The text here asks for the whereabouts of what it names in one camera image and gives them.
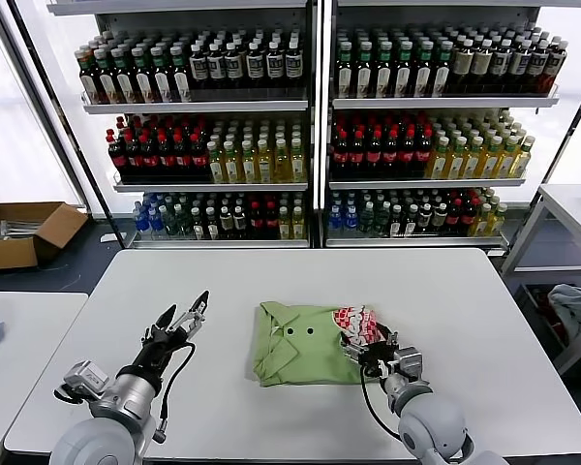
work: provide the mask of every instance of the bottle label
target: bottle label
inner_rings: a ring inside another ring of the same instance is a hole
[[[393,163],[396,160],[396,152],[384,152],[383,153],[383,162],[384,163]]]
[[[435,85],[433,86],[433,95],[432,95],[433,97],[441,97],[443,95],[448,74],[449,69],[446,66],[442,66],[435,73]]]
[[[271,172],[269,171],[269,162],[259,162],[260,182],[271,182]]]
[[[267,74],[272,79],[284,76],[284,59],[282,55],[267,55]]]
[[[292,182],[303,180],[303,160],[292,160]]]
[[[546,60],[546,66],[544,67],[544,72],[547,76],[555,76],[562,65],[564,65],[564,60],[566,56],[561,53],[551,53],[548,60]]]
[[[507,177],[510,173],[510,167],[512,166],[512,157],[504,157],[502,159],[502,164],[500,165],[499,170],[497,171],[498,178]]]
[[[344,68],[340,70],[338,75],[338,98],[348,99],[349,88],[351,87],[351,70]]]
[[[187,75],[185,73],[175,73],[174,81],[176,82],[176,88],[178,89],[178,96],[181,98],[181,102],[191,102],[192,96],[190,94],[190,84],[187,80]]]
[[[230,79],[243,78],[243,70],[241,69],[241,57],[239,55],[226,57],[226,72],[228,73]]]
[[[213,182],[216,184],[221,184],[224,182],[224,172],[222,171],[222,165],[218,162],[211,163],[211,174],[213,175]]]
[[[125,102],[134,104],[136,102],[136,94],[134,94],[134,88],[129,77],[127,75],[118,75],[116,79],[118,80],[118,85],[120,85],[120,90],[123,91]]]
[[[107,99],[111,104],[118,104],[118,92],[116,92],[116,87],[114,87],[114,82],[112,78],[108,75],[100,75],[99,79],[101,81],[104,90],[106,91]]]
[[[282,240],[287,240],[290,237],[289,225],[280,225],[280,238]]]
[[[431,179],[441,179],[443,175],[443,166],[445,165],[445,158],[438,158],[435,160]]]
[[[162,98],[162,102],[171,102],[172,96],[170,95],[168,77],[164,73],[157,73],[155,75],[155,80],[157,81],[157,87],[159,87],[159,93],[160,97]]]
[[[389,85],[389,75],[391,70],[389,68],[381,68],[377,74],[377,95],[378,99],[382,99],[387,95],[387,86]]]
[[[530,76],[540,76],[548,58],[548,53],[532,53],[532,59],[530,59],[526,73]]]
[[[264,77],[262,61],[262,56],[248,55],[248,76],[250,78],[260,79]]]
[[[458,179],[458,173],[463,166],[463,159],[462,158],[454,158],[452,159],[452,164],[449,167],[449,173],[447,174],[448,179]]]
[[[206,66],[206,58],[190,58],[190,68],[195,80],[209,79],[209,70]]]
[[[368,97],[368,88],[370,86],[370,68],[362,68],[357,73],[357,98],[365,99]]]
[[[243,170],[245,171],[245,182],[253,184],[256,181],[254,162],[243,162]]]
[[[212,79],[223,79],[225,78],[224,66],[222,63],[221,56],[208,56],[206,61],[209,66],[209,74]]]
[[[430,68],[420,68],[417,70],[417,79],[415,80],[415,90],[413,92],[414,97],[424,97],[426,95],[429,76]]]
[[[95,87],[95,81],[90,76],[80,76],[79,80],[81,80],[82,85],[84,86],[84,90],[86,91],[86,95],[88,96],[88,100],[93,105],[98,105],[101,100],[99,98],[99,92],[97,92],[97,87]]]
[[[463,175],[461,178],[463,179],[472,179],[474,177],[475,167],[477,166],[477,158],[471,157],[467,159],[467,163],[463,168]]]
[[[289,78],[303,76],[303,57],[301,54],[287,55],[287,76]]]
[[[389,226],[389,236],[390,237],[396,237],[398,235],[399,231],[400,231],[400,223],[392,223]]]
[[[407,94],[407,84],[409,83],[409,68],[401,68],[396,73],[396,85],[394,86],[394,97],[400,98]]]
[[[229,174],[229,183],[236,184],[238,182],[236,163],[226,162],[226,172]]]
[[[219,238],[217,225],[209,225],[209,234],[211,235],[211,240],[217,240]]]
[[[155,102],[153,96],[153,89],[151,89],[151,83],[148,81],[148,76],[139,74],[136,76],[139,85],[139,91],[142,93],[142,99],[146,104],[152,104]]]
[[[488,157],[484,162],[484,167],[482,167],[482,174],[480,175],[480,179],[488,179],[495,169],[496,163],[497,157]]]

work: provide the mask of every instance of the beverage bottle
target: beverage bottle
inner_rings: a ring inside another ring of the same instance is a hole
[[[306,232],[303,222],[303,208],[296,206],[292,209],[292,238],[305,239]]]
[[[431,97],[441,97],[447,85],[447,78],[450,71],[450,60],[452,57],[452,48],[454,44],[451,41],[443,41],[441,49],[437,54],[437,59],[433,65],[435,69],[435,81],[431,87]]]
[[[110,66],[107,60],[106,51],[102,49],[96,49],[95,59],[97,60],[97,66],[99,67],[99,81],[104,88],[107,100],[111,104],[122,103],[123,95],[120,92],[118,80],[116,79],[116,70],[113,66]]]
[[[564,65],[568,47],[567,41],[560,41],[558,46],[551,48],[549,51],[549,58],[546,61],[544,71],[537,80],[536,91],[540,94],[548,94],[553,87],[555,77]]]
[[[415,228],[417,226],[417,205],[412,203],[409,205],[409,210],[407,210],[407,214],[405,215],[404,224],[405,224],[405,231],[404,235],[409,236],[415,233]]]
[[[381,170],[381,131],[375,131],[366,150],[367,169],[372,177]]]
[[[500,235],[504,225],[507,205],[500,203],[495,213],[489,218],[484,235]]]
[[[125,58],[125,53],[120,48],[113,49],[111,51],[111,55],[114,59],[114,65],[116,67],[116,80],[120,86],[125,103],[138,103],[135,92],[135,89],[138,88],[138,81],[136,80],[135,70],[129,68]]]
[[[277,42],[269,43],[269,51],[266,55],[267,77],[271,87],[284,86],[284,53]]]
[[[505,142],[505,147],[500,151],[497,163],[491,173],[492,178],[504,179],[509,176],[514,157],[516,156],[516,149],[518,138],[510,136]]]
[[[107,103],[107,95],[97,74],[93,71],[90,57],[82,50],[76,50],[77,64],[79,65],[79,80],[92,105]]]
[[[348,99],[351,90],[351,48],[350,42],[340,44],[340,56],[336,63],[335,88],[339,99]]]
[[[223,165],[222,155],[215,142],[208,142],[206,149],[209,152],[209,167],[211,168],[211,175],[215,184],[223,184],[228,178],[225,173],[225,166]]]
[[[423,42],[419,58],[412,66],[413,96],[416,98],[428,96],[428,83],[434,77],[434,69],[431,64],[433,46],[434,44],[430,41]]]
[[[463,45],[454,52],[454,64],[452,65],[448,92],[452,94],[462,94],[466,91],[466,83],[469,71],[474,61],[474,41],[465,39]]]
[[[403,41],[400,44],[400,54],[398,61],[393,67],[395,81],[393,83],[393,94],[396,98],[406,97],[409,94],[409,77],[411,74],[411,52],[413,43]]]
[[[397,237],[400,234],[400,227],[403,221],[403,208],[399,204],[394,204],[391,208],[391,223],[389,224],[389,237]]]
[[[419,209],[417,216],[417,231],[419,233],[425,233],[430,226],[430,218],[432,216],[433,208],[430,203],[425,203]]]
[[[424,128],[424,131],[419,135],[411,162],[411,176],[415,179],[424,177],[433,146],[433,131],[428,125],[425,125]]]
[[[285,139],[275,142],[275,169],[273,179],[277,183],[291,182],[291,160]]]
[[[354,87],[356,89],[355,97],[365,99],[370,92],[371,84],[371,50],[372,43],[362,42],[359,46],[359,58],[355,65]]]
[[[379,58],[375,68],[376,77],[376,94],[375,97],[382,99],[387,97],[389,93],[389,76],[391,74],[391,67],[389,61],[391,60],[391,42],[383,41],[380,45]]]
[[[301,139],[293,139],[290,141],[290,158],[292,182],[305,182],[306,169],[303,158],[303,149],[301,147]]]

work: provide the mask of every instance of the gray floor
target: gray floor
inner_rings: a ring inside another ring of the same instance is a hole
[[[110,233],[109,226],[89,224],[77,234],[74,241],[53,263],[37,268],[0,272],[0,291],[92,293],[107,265],[119,250],[116,242],[100,243],[99,239],[105,233]],[[527,266],[581,264],[581,249],[569,232],[557,221],[547,221],[521,264]],[[561,282],[559,278],[556,278],[554,281],[545,281],[543,284],[559,282]],[[568,282],[581,286],[581,277],[568,280]],[[507,283],[513,292],[520,284],[522,283],[516,280]],[[542,334],[541,331],[536,334],[543,346],[549,348],[550,341],[543,341],[547,337],[546,334]],[[581,361],[569,370],[564,381],[581,410]],[[6,463],[45,465],[47,461],[45,457],[9,456]],[[522,463],[530,463],[530,460],[525,459]],[[532,463],[581,465],[581,455],[542,457],[533,459]]]

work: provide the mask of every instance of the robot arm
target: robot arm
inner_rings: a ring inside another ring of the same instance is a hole
[[[202,327],[208,296],[205,291],[174,323],[176,305],[163,313],[145,331],[134,362],[121,368],[113,382],[90,360],[76,364],[65,375],[65,383],[54,395],[72,404],[88,402],[93,418],[60,438],[50,465],[139,465],[151,440],[159,444],[166,440],[169,389],[194,354],[196,346],[189,339]],[[151,403],[162,390],[162,375],[172,354],[186,347],[191,351],[169,379],[156,428]]]

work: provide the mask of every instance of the bottle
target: bottle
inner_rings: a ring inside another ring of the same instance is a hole
[[[266,140],[258,141],[259,153],[258,153],[258,163],[259,163],[259,175],[260,182],[263,184],[271,183],[271,152],[267,147]]]
[[[437,147],[433,149],[431,158],[426,167],[426,178],[428,179],[443,179],[443,167],[447,160],[447,147],[449,146],[449,139],[446,137],[439,138]]]
[[[520,147],[520,151],[512,164],[512,168],[508,177],[513,177],[516,179],[520,179],[523,177],[523,173],[525,172],[525,168],[527,164],[530,163],[530,159],[532,158],[532,146],[534,145],[535,138],[532,136],[527,136],[523,145]]]
[[[434,73],[431,64],[431,57],[433,55],[433,43],[425,41],[421,45],[419,59],[413,66],[412,76],[413,80],[413,96],[416,98],[428,96],[428,83],[432,81]]]
[[[500,203],[497,207],[497,211],[495,211],[493,216],[489,218],[484,235],[500,235],[502,226],[504,225],[506,211],[507,205],[505,203]]]
[[[409,94],[409,76],[411,74],[411,50],[413,43],[404,41],[400,44],[400,54],[393,72],[396,80],[393,83],[393,96],[406,97]]]
[[[107,61],[107,54],[105,50],[96,49],[95,59],[99,67],[99,81],[104,88],[107,100],[111,104],[120,104],[122,102],[122,94],[119,92],[118,80],[116,80],[116,70],[111,67]]]
[[[371,50],[372,43],[362,42],[359,46],[359,58],[357,59],[357,64],[355,65],[355,82],[354,87],[356,89],[355,97],[357,99],[365,99],[368,97],[370,92],[371,84]]]
[[[375,86],[375,97],[378,99],[387,97],[389,92],[389,76],[391,74],[391,69],[389,66],[390,59],[391,42],[383,41],[380,45],[379,59],[377,60],[377,66],[375,68],[375,75],[377,79],[377,85]]]
[[[456,138],[453,149],[447,154],[445,166],[443,167],[442,179],[458,179],[461,168],[463,167],[463,160],[466,156],[465,145],[467,139],[461,137]]]
[[[501,150],[500,156],[497,159],[495,168],[491,173],[492,178],[504,179],[509,176],[514,157],[516,156],[516,149],[518,138],[510,136],[505,142],[505,147]]]
[[[431,97],[441,97],[447,86],[447,78],[450,71],[450,61],[452,57],[452,48],[454,44],[451,41],[443,41],[438,54],[438,59],[434,64],[435,82],[432,85]]]
[[[305,228],[303,223],[303,208],[296,206],[292,209],[292,238],[305,239]]]

